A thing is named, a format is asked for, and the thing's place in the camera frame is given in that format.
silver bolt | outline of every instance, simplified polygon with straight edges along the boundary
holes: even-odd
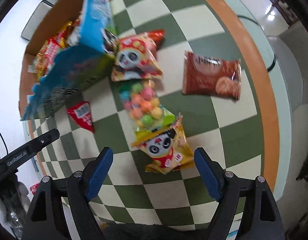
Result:
[[[45,176],[41,181],[46,183],[50,180],[49,176]]]
[[[81,172],[81,171],[75,171],[74,172],[74,177],[75,178],[79,178],[80,176],[82,176],[83,175],[83,173]]]
[[[262,177],[262,176],[258,176],[258,177],[257,177],[257,180],[258,180],[259,182],[264,182],[264,181],[265,181],[264,177]]]
[[[228,177],[228,178],[232,178],[234,176],[234,173],[231,172],[231,171],[226,171],[225,176]]]

checkered tablecloth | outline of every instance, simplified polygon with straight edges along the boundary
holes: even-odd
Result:
[[[262,174],[264,139],[255,89],[235,41],[205,0],[112,0],[120,37],[161,29],[165,41],[158,51],[164,79],[157,81],[160,102],[172,113],[181,112],[190,147],[204,147],[209,156],[237,176]],[[181,94],[184,51],[226,60],[242,59],[242,92],[238,102],[210,96]],[[151,159],[132,148],[134,133],[123,110],[118,89],[108,78],[76,94],[47,119],[32,120],[34,136],[52,128],[60,139],[39,156],[53,178],[83,170],[105,146],[114,161],[98,197],[90,202],[104,222],[163,224],[180,230],[206,228],[217,202],[208,195],[196,168],[167,175],[145,172]],[[79,128],[66,109],[90,102],[95,133]],[[236,214],[242,212],[244,200]]]

